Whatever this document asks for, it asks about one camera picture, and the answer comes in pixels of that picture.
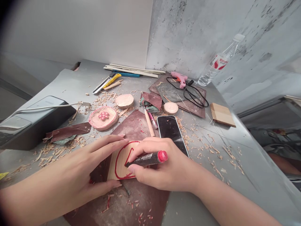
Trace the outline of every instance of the plastic water bottle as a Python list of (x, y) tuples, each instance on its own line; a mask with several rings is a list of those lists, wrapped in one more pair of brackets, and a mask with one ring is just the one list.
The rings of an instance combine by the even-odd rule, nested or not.
[(215, 58), (206, 66), (201, 73), (198, 84), (201, 86), (208, 85), (212, 79), (226, 66), (231, 58), (234, 57), (238, 43), (245, 38), (242, 34), (236, 34), (230, 46), (222, 53), (215, 55)]

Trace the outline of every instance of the red marker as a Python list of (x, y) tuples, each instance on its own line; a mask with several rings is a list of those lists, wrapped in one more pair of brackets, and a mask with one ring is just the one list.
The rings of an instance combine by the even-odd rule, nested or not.
[(155, 165), (163, 163), (168, 159), (166, 151), (157, 151), (151, 154), (144, 155), (142, 157), (136, 158), (133, 162), (127, 162), (126, 167), (129, 167), (131, 164), (137, 164), (140, 166)]

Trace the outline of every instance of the small wooden square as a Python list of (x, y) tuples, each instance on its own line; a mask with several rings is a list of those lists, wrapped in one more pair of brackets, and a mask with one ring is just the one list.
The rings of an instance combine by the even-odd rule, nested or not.
[(131, 152), (139, 143), (140, 141), (130, 141), (123, 148), (112, 153), (108, 180), (123, 180), (135, 177), (125, 164), (128, 162)]
[(214, 121), (236, 127), (229, 108), (216, 103), (210, 104), (210, 108)]

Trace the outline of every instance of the finger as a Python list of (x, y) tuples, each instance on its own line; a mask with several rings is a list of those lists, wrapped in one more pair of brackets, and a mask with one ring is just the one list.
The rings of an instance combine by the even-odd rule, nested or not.
[(106, 182), (92, 184), (89, 188), (88, 195), (93, 199), (108, 193), (110, 190), (116, 187), (120, 187), (122, 184), (118, 180), (108, 180)]
[(120, 150), (123, 146), (125, 146), (129, 142), (129, 139), (119, 140), (103, 146), (102, 148), (96, 150), (92, 153), (93, 159), (97, 164), (101, 161), (105, 160), (110, 154), (112, 154), (116, 150)]
[(159, 137), (146, 137), (143, 140), (144, 141), (150, 140), (150, 141), (157, 141), (157, 142), (159, 142), (159, 141), (162, 141), (162, 139), (163, 138), (159, 138)]
[(135, 147), (134, 151), (132, 151), (129, 157), (129, 162), (134, 161), (139, 155), (144, 152), (153, 153), (160, 150), (167, 150), (167, 143), (152, 140), (143, 140), (138, 144), (137, 147)]
[(158, 188), (160, 179), (164, 176), (162, 172), (151, 168), (144, 168), (136, 164), (128, 167), (128, 170), (135, 174), (137, 180), (143, 184)]
[(112, 142), (115, 142), (115, 141), (120, 141), (120, 140), (123, 140), (124, 138), (121, 137), (121, 136), (117, 136), (117, 135), (106, 135), (102, 138), (99, 138), (99, 139), (96, 139), (94, 142), (92, 142), (91, 144), (88, 144), (86, 145), (84, 148), (92, 153), (98, 149), (100, 149), (101, 147), (109, 144), (109, 143), (112, 143)]

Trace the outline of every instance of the carved wooden flower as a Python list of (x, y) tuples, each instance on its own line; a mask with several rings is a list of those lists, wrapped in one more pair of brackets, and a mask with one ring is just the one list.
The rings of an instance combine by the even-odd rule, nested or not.
[(101, 121), (105, 121), (109, 118), (109, 113), (103, 111), (99, 114), (98, 118), (100, 118)]

